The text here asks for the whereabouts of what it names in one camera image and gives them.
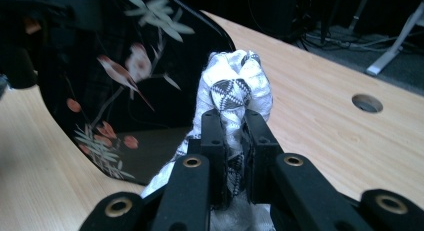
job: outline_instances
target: wooden table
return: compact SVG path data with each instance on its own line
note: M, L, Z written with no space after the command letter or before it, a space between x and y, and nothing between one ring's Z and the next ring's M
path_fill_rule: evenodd
M238 49L260 55L274 96L269 126L285 152L308 157L352 198L383 188L424 207L423 97L213 18ZM356 108L356 94L383 110ZM105 196L142 190L75 155L37 87L7 92L0 114L1 230L77 230Z

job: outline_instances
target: brass screw hole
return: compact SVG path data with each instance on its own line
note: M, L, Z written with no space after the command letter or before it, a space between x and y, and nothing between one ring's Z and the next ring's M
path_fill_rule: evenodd
M368 113L378 113L383 110L383 104L367 94L357 94L352 97L352 103L360 110Z
M183 163L187 168L196 168L202 164L202 161L198 158L186 158Z
M303 160L295 157L295 156L288 156L284 158L284 162L286 162L286 164L291 165L291 166L302 166L303 165Z
M124 215L132 208L132 201L127 197L116 198L106 206L106 216L116 218Z
M406 214L408 207L399 199L389 195L378 195L375 197L377 204L384 210L395 214Z

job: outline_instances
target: patterned fabric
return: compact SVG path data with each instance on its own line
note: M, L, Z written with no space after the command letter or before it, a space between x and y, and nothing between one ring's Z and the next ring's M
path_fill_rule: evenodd
M212 86L211 97L218 111L245 107L250 88L243 79L221 80Z
M273 230L269 205L252 205L244 189L244 153L241 145L246 109L269 119L272 95L260 59L252 51L212 53L202 72L197 92L193 129L186 135L173 159L143 190L144 198L168 182L175 160L187 154L188 140L201 138L201 116L213 108L220 113L225 141L229 148L227 186L233 197L226 210L211 212L211 230Z

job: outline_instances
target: painted bird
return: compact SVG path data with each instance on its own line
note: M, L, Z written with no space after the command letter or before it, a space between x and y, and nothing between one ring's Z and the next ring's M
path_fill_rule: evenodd
M100 55L97 57L97 60L100 62L100 64L105 69L106 73L116 82L127 86L131 89L131 91L137 92L140 97L146 102L146 104L153 110L153 106L150 104L150 102L144 97L144 95L138 90L138 87L134 81L134 79L131 77L128 70L126 70L124 67L122 67L120 64L114 62L106 55Z

